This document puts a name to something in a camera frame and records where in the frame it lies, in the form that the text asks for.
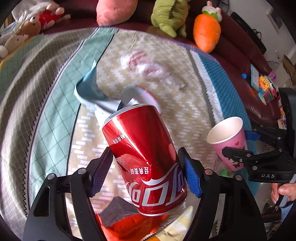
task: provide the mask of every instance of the screw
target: screw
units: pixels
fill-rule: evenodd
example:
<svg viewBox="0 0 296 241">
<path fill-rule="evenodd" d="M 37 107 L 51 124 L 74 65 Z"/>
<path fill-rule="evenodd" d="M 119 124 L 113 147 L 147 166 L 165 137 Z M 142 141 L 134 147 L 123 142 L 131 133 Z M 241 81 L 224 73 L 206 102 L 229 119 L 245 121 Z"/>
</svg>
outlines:
<svg viewBox="0 0 296 241">
<path fill-rule="evenodd" d="M 211 169 L 206 169 L 205 170 L 205 174 L 212 175 L 213 174 L 213 171 Z"/>
<path fill-rule="evenodd" d="M 84 174 L 84 173 L 86 173 L 86 169 L 85 168 L 80 168 L 78 170 L 78 174 Z"/>
<path fill-rule="evenodd" d="M 241 180 L 242 180 L 242 176 L 240 176 L 240 175 L 236 175 L 236 176 L 235 176 L 235 179 L 238 180 L 238 181 L 241 181 Z"/>
<path fill-rule="evenodd" d="M 51 179 L 53 179 L 54 177 L 55 177 L 55 174 L 54 174 L 54 173 L 51 173 L 51 174 L 48 174 L 47 179 L 48 179 L 48 180 L 51 180 Z"/>
</svg>

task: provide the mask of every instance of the red sofa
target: red sofa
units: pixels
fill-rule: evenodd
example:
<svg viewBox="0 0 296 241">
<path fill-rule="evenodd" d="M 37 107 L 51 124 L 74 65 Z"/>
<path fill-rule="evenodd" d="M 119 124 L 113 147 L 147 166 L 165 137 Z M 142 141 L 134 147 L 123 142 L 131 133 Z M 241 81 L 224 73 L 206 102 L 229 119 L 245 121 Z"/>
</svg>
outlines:
<svg viewBox="0 0 296 241">
<path fill-rule="evenodd" d="M 65 14 L 70 13 L 71 19 L 60 22 L 44 33 L 54 33 L 63 30 L 96 27 L 96 5 L 98 0 L 56 0 L 65 8 Z M 151 25 L 155 0 L 139 0 L 133 16 L 125 23 L 116 25 L 118 28 L 144 31 L 151 34 L 171 38 L 158 28 Z M 186 19 L 187 38 L 177 37 L 176 40 L 192 44 L 193 24 L 206 0 L 191 0 L 189 15 Z M 277 101 L 273 100 L 265 106 L 250 86 L 250 65 L 253 64 L 260 73 L 268 75 L 271 68 L 261 54 L 257 45 L 244 30 L 225 12 L 222 12 L 220 40 L 211 53 L 228 74 L 238 94 L 240 95 L 249 118 L 255 122 L 268 126 L 277 126 L 277 119 L 281 117 Z"/>
</svg>

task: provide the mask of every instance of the can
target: can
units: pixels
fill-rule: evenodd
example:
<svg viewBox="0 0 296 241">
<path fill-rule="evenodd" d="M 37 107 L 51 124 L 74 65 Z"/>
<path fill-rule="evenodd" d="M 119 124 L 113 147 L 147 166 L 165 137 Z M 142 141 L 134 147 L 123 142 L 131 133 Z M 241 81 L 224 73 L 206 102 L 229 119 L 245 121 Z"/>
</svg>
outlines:
<svg viewBox="0 0 296 241">
<path fill-rule="evenodd" d="M 155 106 L 125 107 L 106 119 L 102 131 L 141 214 L 159 216 L 185 201 L 178 155 Z"/>
</svg>

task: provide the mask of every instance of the can top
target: can top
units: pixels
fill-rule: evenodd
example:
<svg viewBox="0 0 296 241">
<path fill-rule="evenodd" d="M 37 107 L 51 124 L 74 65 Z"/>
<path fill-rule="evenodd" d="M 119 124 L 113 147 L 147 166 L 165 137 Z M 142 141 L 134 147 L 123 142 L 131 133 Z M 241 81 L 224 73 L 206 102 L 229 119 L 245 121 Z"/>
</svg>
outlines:
<svg viewBox="0 0 296 241">
<path fill-rule="evenodd" d="M 110 115 L 104 122 L 102 128 L 110 121 L 112 120 L 114 117 L 128 111 L 128 110 L 132 110 L 132 109 L 135 109 L 135 108 L 138 108 L 138 107 L 142 107 L 142 106 L 146 106 L 146 105 L 151 105 L 151 104 L 134 104 L 134 105 L 131 105 L 131 106 L 127 106 L 127 107 L 124 107 L 118 111 L 116 111 L 115 113 L 113 113 L 112 115 Z"/>
</svg>

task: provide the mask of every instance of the human hand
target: human hand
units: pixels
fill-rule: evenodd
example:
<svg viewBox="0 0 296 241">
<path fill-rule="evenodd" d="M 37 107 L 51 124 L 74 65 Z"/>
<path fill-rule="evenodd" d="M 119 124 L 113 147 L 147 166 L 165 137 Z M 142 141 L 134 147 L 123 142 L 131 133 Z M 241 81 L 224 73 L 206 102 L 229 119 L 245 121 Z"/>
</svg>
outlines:
<svg viewBox="0 0 296 241">
<path fill-rule="evenodd" d="M 271 184 L 271 194 L 270 197 L 274 204 L 279 199 L 279 195 L 289 196 L 288 202 L 296 200 L 296 183 L 286 183 L 279 186 L 277 183 Z"/>
</svg>

